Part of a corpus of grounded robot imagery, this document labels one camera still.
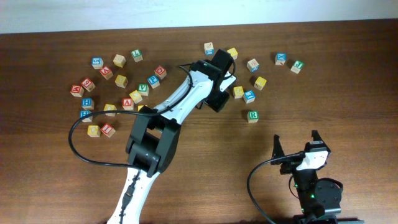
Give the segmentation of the yellow S block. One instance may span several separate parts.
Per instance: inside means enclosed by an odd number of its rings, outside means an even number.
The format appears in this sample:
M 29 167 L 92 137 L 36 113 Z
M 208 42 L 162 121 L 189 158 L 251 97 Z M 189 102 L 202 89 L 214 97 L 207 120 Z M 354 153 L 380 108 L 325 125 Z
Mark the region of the yellow S block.
M 146 105 L 138 105 L 137 106 L 137 111 L 140 111 L 144 106 L 146 106 Z

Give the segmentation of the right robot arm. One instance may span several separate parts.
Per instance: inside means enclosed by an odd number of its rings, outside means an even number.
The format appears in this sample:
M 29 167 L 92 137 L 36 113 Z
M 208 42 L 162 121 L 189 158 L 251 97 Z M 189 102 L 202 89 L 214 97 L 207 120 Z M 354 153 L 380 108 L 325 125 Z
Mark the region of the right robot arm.
M 289 157 L 284 154 L 279 136 L 274 135 L 271 164 L 280 165 L 282 175 L 290 175 L 302 209 L 301 215 L 294 216 L 294 223 L 364 223 L 357 218 L 337 219 L 343 184 L 331 178 L 318 178 L 317 171 L 326 166 L 331 151 L 318 131 L 312 131 L 312 138 L 304 150 Z

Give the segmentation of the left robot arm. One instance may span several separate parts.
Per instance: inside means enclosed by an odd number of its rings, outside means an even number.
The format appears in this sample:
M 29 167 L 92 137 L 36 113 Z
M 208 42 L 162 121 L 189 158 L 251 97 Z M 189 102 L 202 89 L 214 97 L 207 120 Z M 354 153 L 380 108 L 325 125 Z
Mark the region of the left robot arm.
M 193 109 L 208 105 L 219 112 L 229 99 L 227 88 L 236 80 L 230 53 L 219 49 L 211 60 L 183 65 L 186 80 L 164 102 L 143 107 L 127 141 L 129 168 L 118 204 L 108 223 L 139 223 L 155 179 L 174 158 L 184 119 Z

